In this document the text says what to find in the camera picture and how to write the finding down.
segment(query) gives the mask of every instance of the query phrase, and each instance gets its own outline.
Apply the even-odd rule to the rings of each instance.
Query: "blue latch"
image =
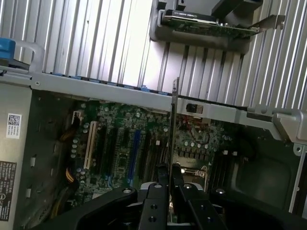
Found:
[[[0,38],[0,58],[14,59],[16,42],[8,38]]]

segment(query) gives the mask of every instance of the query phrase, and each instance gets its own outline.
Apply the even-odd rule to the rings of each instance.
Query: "sticker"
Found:
[[[6,138],[19,139],[21,117],[20,114],[9,114],[6,127]]]
[[[0,161],[0,221],[9,221],[16,165]]]

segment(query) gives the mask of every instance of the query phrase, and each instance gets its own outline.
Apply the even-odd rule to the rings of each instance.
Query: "barcode label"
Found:
[[[22,116],[20,114],[9,114],[6,127],[6,138],[19,139],[21,118]]]

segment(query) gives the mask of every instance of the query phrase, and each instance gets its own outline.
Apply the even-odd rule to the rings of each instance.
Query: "pci slot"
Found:
[[[135,168],[138,148],[139,148],[139,144],[140,144],[140,138],[141,138],[141,131],[136,130],[135,134],[134,134],[132,151],[131,151],[131,154],[130,154],[130,163],[129,163],[129,171],[128,171],[128,180],[129,181],[131,181],[133,179],[134,168]]]
[[[103,160],[103,151],[105,148],[105,143],[106,143],[106,131],[107,128],[106,126],[103,126],[101,130],[99,131],[99,141],[97,145],[97,151],[96,151],[96,173],[101,174],[102,171],[102,160]]]
[[[83,166],[84,169],[90,169],[90,166],[91,166],[97,125],[98,125],[97,121],[92,121],[90,124],[90,130],[89,130],[89,135],[87,139],[86,153],[85,153],[84,166]]]
[[[116,141],[118,136],[118,128],[113,128],[108,134],[108,142],[106,151],[103,156],[104,173],[108,176],[112,173],[113,159],[115,155]]]
[[[144,148],[143,148],[141,159],[140,159],[139,173],[138,173],[139,179],[144,178],[151,138],[152,138],[151,132],[147,132],[145,136]]]

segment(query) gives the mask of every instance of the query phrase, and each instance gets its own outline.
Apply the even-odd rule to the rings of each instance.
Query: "white pci slot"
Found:
[[[92,160],[92,153],[94,151],[94,144],[95,144],[95,135],[97,130],[97,121],[92,121],[90,125],[90,131],[88,134],[87,139],[87,146],[86,146],[86,155],[84,159],[84,169],[90,169],[91,160]]]

